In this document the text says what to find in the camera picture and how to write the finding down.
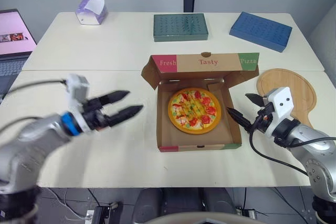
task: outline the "tomato slice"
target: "tomato slice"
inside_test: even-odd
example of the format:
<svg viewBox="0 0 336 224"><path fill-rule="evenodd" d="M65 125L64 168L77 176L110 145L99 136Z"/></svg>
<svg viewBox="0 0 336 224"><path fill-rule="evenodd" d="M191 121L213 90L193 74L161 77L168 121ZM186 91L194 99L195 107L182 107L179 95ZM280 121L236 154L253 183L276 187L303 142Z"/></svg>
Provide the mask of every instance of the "tomato slice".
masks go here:
<svg viewBox="0 0 336 224"><path fill-rule="evenodd" d="M210 115L215 115L216 114L216 109L215 107L209 106L205 108L206 113Z"/></svg>
<svg viewBox="0 0 336 224"><path fill-rule="evenodd" d="M198 90L196 90L196 92L195 92L194 95L195 95L195 98L197 98L197 99L201 99L202 98L201 93Z"/></svg>
<svg viewBox="0 0 336 224"><path fill-rule="evenodd" d="M205 98L203 98L203 100L202 100L202 103L203 103L204 105L209 105L210 102L211 102L211 99L210 99L209 97L205 97Z"/></svg>
<svg viewBox="0 0 336 224"><path fill-rule="evenodd" d="M208 115L202 115L201 120L202 120L202 123L204 123L204 124L211 123L211 118Z"/></svg>
<svg viewBox="0 0 336 224"><path fill-rule="evenodd" d="M189 121L190 126L195 126L197 121L198 121L197 118L193 118L191 121Z"/></svg>
<svg viewBox="0 0 336 224"><path fill-rule="evenodd" d="M189 99L188 99L188 95L187 95L187 94L182 93L181 95L183 96L183 98L184 98L185 100L189 101Z"/></svg>

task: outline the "laptop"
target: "laptop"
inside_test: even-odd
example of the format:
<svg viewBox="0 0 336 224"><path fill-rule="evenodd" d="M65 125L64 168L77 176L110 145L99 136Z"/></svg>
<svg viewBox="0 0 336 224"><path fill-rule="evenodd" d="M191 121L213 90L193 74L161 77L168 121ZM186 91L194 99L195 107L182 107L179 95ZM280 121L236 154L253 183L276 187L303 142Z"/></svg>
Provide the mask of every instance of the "laptop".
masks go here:
<svg viewBox="0 0 336 224"><path fill-rule="evenodd" d="M35 47L19 11L0 10L0 101Z"/></svg>

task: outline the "laptop keyboard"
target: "laptop keyboard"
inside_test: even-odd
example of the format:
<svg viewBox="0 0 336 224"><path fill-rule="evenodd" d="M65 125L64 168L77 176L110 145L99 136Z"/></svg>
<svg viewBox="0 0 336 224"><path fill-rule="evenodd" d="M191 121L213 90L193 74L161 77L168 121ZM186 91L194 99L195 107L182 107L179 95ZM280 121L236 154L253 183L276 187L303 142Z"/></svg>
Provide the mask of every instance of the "laptop keyboard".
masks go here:
<svg viewBox="0 0 336 224"><path fill-rule="evenodd" d="M0 77L19 74L26 60L18 61L0 61Z"/></svg>

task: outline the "blue ring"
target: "blue ring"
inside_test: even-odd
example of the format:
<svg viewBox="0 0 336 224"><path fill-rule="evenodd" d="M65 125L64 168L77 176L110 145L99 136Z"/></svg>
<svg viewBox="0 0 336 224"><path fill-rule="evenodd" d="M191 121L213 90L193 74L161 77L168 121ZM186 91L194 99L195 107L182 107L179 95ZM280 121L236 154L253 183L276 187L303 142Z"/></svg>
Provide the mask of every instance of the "blue ring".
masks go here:
<svg viewBox="0 0 336 224"><path fill-rule="evenodd" d="M72 135L78 136L80 134L72 122L72 118L69 113L65 113L63 116L61 116L61 120L68 127L68 130L72 133Z"/></svg>

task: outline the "purple tissue box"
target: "purple tissue box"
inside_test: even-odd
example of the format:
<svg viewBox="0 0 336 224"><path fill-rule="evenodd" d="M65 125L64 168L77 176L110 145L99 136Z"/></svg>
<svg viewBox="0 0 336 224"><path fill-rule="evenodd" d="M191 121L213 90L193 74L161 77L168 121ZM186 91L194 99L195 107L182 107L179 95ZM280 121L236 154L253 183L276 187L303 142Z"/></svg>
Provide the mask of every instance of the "purple tissue box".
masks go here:
<svg viewBox="0 0 336 224"><path fill-rule="evenodd" d="M80 2L76 10L76 16L79 22L83 25L100 25L107 15L107 8L104 5L103 10L98 15L93 11L84 8L88 1L89 0L82 0L82 2Z"/></svg>

